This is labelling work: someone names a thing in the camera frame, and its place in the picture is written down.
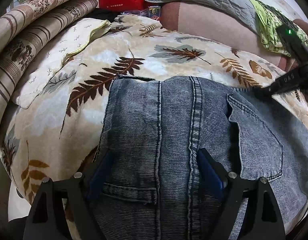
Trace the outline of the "cream small print pillow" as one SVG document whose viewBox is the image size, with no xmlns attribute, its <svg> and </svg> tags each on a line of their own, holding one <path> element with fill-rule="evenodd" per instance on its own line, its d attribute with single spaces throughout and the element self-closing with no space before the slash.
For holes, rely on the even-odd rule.
<svg viewBox="0 0 308 240">
<path fill-rule="evenodd" d="M 27 109 L 72 56 L 110 28 L 108 20 L 82 18 L 57 34 L 27 67 L 12 94 L 12 102 Z"/>
</svg>

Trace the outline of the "pink brown bolster pillow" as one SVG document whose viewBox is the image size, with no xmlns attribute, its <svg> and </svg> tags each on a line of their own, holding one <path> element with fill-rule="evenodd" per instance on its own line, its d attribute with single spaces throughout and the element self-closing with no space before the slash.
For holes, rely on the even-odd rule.
<svg viewBox="0 0 308 240">
<path fill-rule="evenodd" d="M 160 21 L 168 30 L 208 38 L 253 53 L 282 70 L 294 63 L 293 59 L 266 50 L 259 36 L 236 19 L 209 7 L 185 2 L 166 3 L 161 8 Z"/>
</svg>

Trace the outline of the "striped floral rolled quilt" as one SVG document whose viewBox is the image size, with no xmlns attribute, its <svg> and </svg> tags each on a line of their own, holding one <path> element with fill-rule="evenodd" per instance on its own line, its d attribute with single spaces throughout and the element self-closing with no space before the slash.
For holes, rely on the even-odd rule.
<svg viewBox="0 0 308 240">
<path fill-rule="evenodd" d="M 26 26 L 69 0 L 26 0 L 0 17 L 0 53 Z"/>
</svg>

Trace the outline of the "green patterned cloth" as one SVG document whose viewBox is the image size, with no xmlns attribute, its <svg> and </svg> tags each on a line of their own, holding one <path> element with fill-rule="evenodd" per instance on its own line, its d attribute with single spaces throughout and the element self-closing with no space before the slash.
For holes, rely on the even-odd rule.
<svg viewBox="0 0 308 240">
<path fill-rule="evenodd" d="M 260 0 L 249 0 L 256 11 L 256 22 L 261 38 L 261 43 L 267 50 L 291 57 L 290 53 L 283 46 L 276 28 L 286 24 L 287 27 L 295 32 L 300 40 L 308 46 L 308 35 L 297 24 L 292 22 L 274 7 L 264 4 Z"/>
</svg>

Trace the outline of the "leaf patterned cream blanket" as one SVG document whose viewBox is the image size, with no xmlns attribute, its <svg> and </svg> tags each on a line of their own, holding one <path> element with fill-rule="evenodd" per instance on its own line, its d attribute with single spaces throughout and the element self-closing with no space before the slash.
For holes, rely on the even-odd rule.
<svg viewBox="0 0 308 240">
<path fill-rule="evenodd" d="M 7 104 L 0 156 L 24 199 L 33 204 L 43 178 L 71 178 L 97 161 L 110 88 L 119 77 L 142 82 L 201 77 L 251 90 L 284 71 L 247 51 L 167 30 L 146 17 L 123 15 L 110 30 L 72 56 L 24 109 Z M 308 104 L 299 90 L 274 95 L 308 129 Z"/>
</svg>

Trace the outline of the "blue denim jeans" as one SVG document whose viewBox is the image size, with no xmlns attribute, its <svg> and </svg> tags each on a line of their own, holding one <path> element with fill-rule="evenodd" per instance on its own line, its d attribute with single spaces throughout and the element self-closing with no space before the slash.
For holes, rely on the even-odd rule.
<svg viewBox="0 0 308 240">
<path fill-rule="evenodd" d="M 308 206 L 308 129 L 275 100 L 201 77 L 115 79 L 99 155 L 114 159 L 95 219 L 107 239 L 201 239 L 220 203 L 200 149 L 243 179 L 268 179 L 285 231 Z"/>
</svg>

